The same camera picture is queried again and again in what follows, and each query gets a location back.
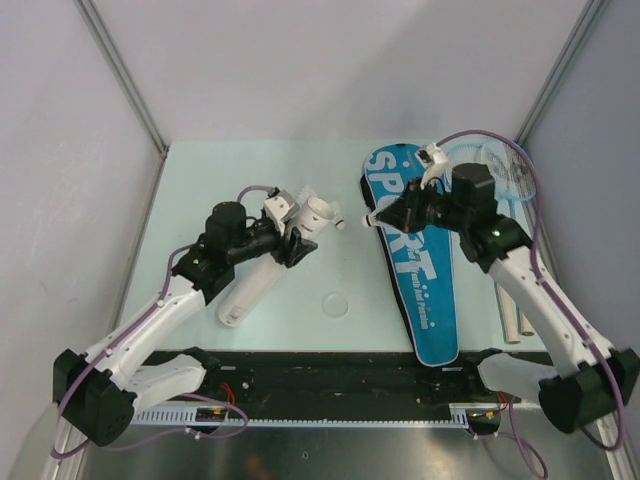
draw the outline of white cylinder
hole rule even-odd
[[[518,309],[518,317],[520,318],[520,335],[524,335],[525,337],[531,337],[536,334],[536,331],[533,329],[531,322],[529,319]]]
[[[520,335],[518,334],[518,317],[516,316],[513,300],[507,291],[497,283],[495,284],[495,288],[498,309],[500,310],[500,320],[502,321],[504,343],[520,343]]]
[[[333,218],[331,206],[318,197],[309,197],[296,216],[287,224],[286,235],[298,227],[302,238],[315,239]],[[271,255],[263,255],[255,268],[240,280],[217,310],[218,318],[229,327],[237,327],[273,288],[287,268]]]

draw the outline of white robotic arm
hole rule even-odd
[[[309,201],[322,202],[316,197]],[[265,200],[262,217],[247,227],[240,203],[218,204],[205,233],[172,268],[160,298],[82,354],[66,350],[56,359],[53,396],[62,416],[104,446],[120,436],[135,414],[199,389],[220,367],[203,350],[187,349],[158,366],[141,367],[142,363],[231,283],[238,263],[270,254],[274,265],[291,268],[313,252],[317,244],[306,231],[314,227],[307,220],[315,215],[307,216],[306,211],[276,189]]]
[[[389,225],[404,233],[422,231],[427,225],[457,232],[467,259],[504,288],[530,320],[553,366],[519,360],[498,350],[481,352],[476,366],[484,387],[540,403],[547,418],[566,433],[616,410],[619,405],[610,382],[614,376],[626,404],[640,372],[635,352],[616,351],[544,267],[542,276],[534,275],[531,239],[515,220],[497,213],[495,181],[485,165],[456,166],[451,192],[438,192],[429,182],[444,172],[447,160],[433,145],[418,155],[424,160],[429,152],[436,156],[425,160],[425,176],[409,181],[393,203],[374,210],[363,223]],[[548,289],[559,298],[553,299]],[[588,339],[583,340],[585,336],[574,324],[588,333]],[[592,348],[603,359],[596,358]]]

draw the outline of metal floor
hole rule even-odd
[[[564,435],[539,411],[518,411],[519,428],[545,459],[550,479],[607,480],[607,457],[582,434]],[[159,427],[132,427],[119,444]],[[87,480],[471,480],[528,479],[508,439],[474,441],[462,430],[250,428],[220,442],[176,435],[130,452],[92,448]]]

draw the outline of white cable tray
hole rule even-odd
[[[158,406],[139,413],[133,418],[132,425],[156,426],[200,426],[215,427],[221,420],[196,421],[198,406]],[[468,428],[466,410],[450,407],[451,420],[409,420],[409,421],[345,421],[345,420],[270,420],[250,419],[252,427],[357,427],[357,428]],[[228,419],[225,425],[242,425],[241,419]]]

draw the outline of wire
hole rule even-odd
[[[624,402],[622,400],[622,392],[620,391],[620,387],[616,380],[616,377],[611,370],[611,367],[607,363],[607,360],[604,358],[602,352],[598,349],[598,347],[593,343],[589,333],[584,329],[584,327],[580,324],[580,321],[571,311],[571,308],[562,300],[560,295],[547,283],[546,278],[542,274],[540,269],[540,264],[538,262],[538,252],[540,251],[540,232],[542,229],[542,192],[540,190],[540,179],[536,174],[533,161],[523,150],[523,148],[517,143],[509,140],[502,135],[498,135],[497,133],[489,132],[487,130],[465,130],[462,132],[454,133],[453,135],[449,135],[448,137],[440,140],[436,145],[441,147],[445,143],[448,143],[457,138],[467,136],[467,135],[484,135],[487,137],[495,138],[496,140],[501,141],[505,145],[511,147],[515,152],[520,156],[520,158],[526,163],[527,167],[531,170],[531,178],[533,179],[533,185],[535,192],[537,193],[536,200],[534,203],[534,211],[535,211],[535,222],[533,225],[533,235],[532,235],[532,245],[531,251],[529,255],[529,259],[531,262],[531,268],[535,274],[536,280],[540,283],[544,291],[549,295],[553,303],[558,307],[558,309],[563,313],[563,315],[567,318],[571,326],[578,332],[578,335],[583,340],[585,345],[589,347],[589,350],[593,354],[596,361],[602,366],[602,369],[607,376],[607,380],[611,384],[611,390],[613,392],[613,396],[616,403],[616,410],[618,411],[618,416],[616,419],[616,426],[618,427],[618,437],[613,445],[605,445],[597,438],[595,438],[591,433],[589,433],[584,427],[582,427],[582,431],[584,434],[598,447],[603,450],[612,452],[614,450],[619,449],[625,440],[626,431],[627,431],[627,420],[626,420],[626,412],[624,408]]]
[[[229,386],[229,384],[225,382],[225,383],[223,383],[221,385],[221,387],[227,392],[227,401],[228,402],[230,401],[230,403],[235,405],[236,404],[236,396],[233,393],[233,390],[231,390],[231,387]]]
[[[500,407],[500,410],[498,410],[499,413],[504,412],[507,408],[509,408],[509,400],[507,400],[507,397],[504,393],[498,392],[498,402]]]
[[[238,194],[236,202],[242,202],[242,199],[247,193],[255,191],[267,192],[268,195],[271,195],[275,191],[275,188],[269,187],[267,185],[249,185],[248,187],[243,188],[242,191]]]
[[[521,438],[520,435],[518,434],[515,418],[513,414],[514,401],[515,401],[515,398],[511,397],[511,400],[509,400],[508,402],[509,420],[511,421],[512,433],[495,432],[495,433],[490,433],[488,435],[479,435],[473,431],[471,426],[469,426],[468,431],[471,435],[473,435],[473,438],[475,440],[490,440],[493,438],[508,438],[510,440],[513,440],[514,442],[516,442],[516,445],[518,446],[518,450],[520,451],[520,455],[522,455],[522,458],[524,459],[524,462],[526,463],[527,468],[529,469],[531,474],[539,480],[547,480],[549,478],[549,469],[547,468],[547,464],[544,462],[542,455],[540,455],[540,453],[535,449],[533,445],[531,445],[529,442]],[[536,469],[536,466],[531,461],[531,457],[529,456],[529,453],[531,453],[534,457],[538,459],[538,463],[542,467],[542,473],[538,472],[538,470]]]
[[[60,417],[62,417],[62,413],[64,412],[64,410],[69,405],[69,401],[71,400],[71,397],[73,397],[73,394],[76,393],[76,391],[78,390],[82,382],[87,378],[87,376],[89,376],[89,374],[93,371],[95,366],[107,355],[107,350],[114,349],[115,347],[117,347],[125,338],[127,338],[129,335],[131,335],[132,332],[137,330],[159,308],[158,302],[160,300],[164,300],[164,298],[167,296],[167,293],[169,291],[169,283],[171,282],[171,268],[173,267],[175,257],[178,254],[188,250],[192,246],[193,245],[185,245],[184,247],[180,247],[174,250],[173,252],[171,252],[171,254],[169,255],[169,260],[167,261],[167,269],[164,276],[164,282],[162,284],[162,289],[160,290],[160,294],[158,295],[158,299],[155,302],[153,302],[153,304],[147,310],[145,310],[145,312],[142,315],[140,315],[140,317],[138,317],[136,321],[132,322],[131,325],[129,325],[122,333],[120,333],[115,339],[113,339],[98,355],[96,355],[96,357],[91,362],[89,362],[89,364],[80,373],[80,375],[76,377],[76,379],[73,381],[73,383],[71,384],[67,392],[62,397],[62,400],[60,400],[60,404],[58,405],[58,421],[60,420]],[[87,439],[77,447],[67,452],[59,452],[58,450],[56,450],[55,445],[53,445],[51,447],[51,456],[56,460],[65,460],[81,452],[88,445],[89,445],[89,440]]]
[[[104,449],[108,450],[110,452],[126,452],[128,450],[133,450],[134,448],[141,447],[141,446],[146,445],[148,443],[155,442],[159,438],[166,437],[167,435],[173,435],[175,433],[193,434],[196,440],[200,439],[200,437],[208,438],[210,440],[221,440],[221,439],[224,439],[224,438],[231,438],[231,437],[235,437],[236,435],[240,435],[249,426],[249,417],[247,416],[246,413],[244,413],[243,410],[241,410],[240,408],[236,407],[235,405],[232,405],[232,404],[230,404],[228,402],[221,402],[219,400],[215,400],[213,398],[205,397],[203,395],[198,395],[198,394],[195,394],[195,393],[183,393],[180,396],[181,397],[186,397],[186,398],[191,398],[193,400],[200,400],[200,401],[203,401],[203,402],[211,403],[213,405],[218,405],[220,407],[224,407],[224,408],[226,408],[228,410],[232,410],[232,411],[236,412],[238,415],[240,415],[240,417],[242,418],[242,426],[240,426],[240,428],[238,428],[237,430],[234,430],[233,432],[225,433],[225,434],[222,434],[222,435],[220,435],[220,434],[216,435],[216,434],[212,434],[212,433],[204,433],[204,432],[200,432],[200,431],[197,431],[197,430],[192,430],[192,429],[190,429],[188,427],[187,428],[183,428],[183,427],[171,428],[169,430],[163,430],[160,433],[157,433],[155,435],[147,437],[144,440],[141,440],[139,442],[133,443],[131,445],[126,445],[124,447],[104,447]]]

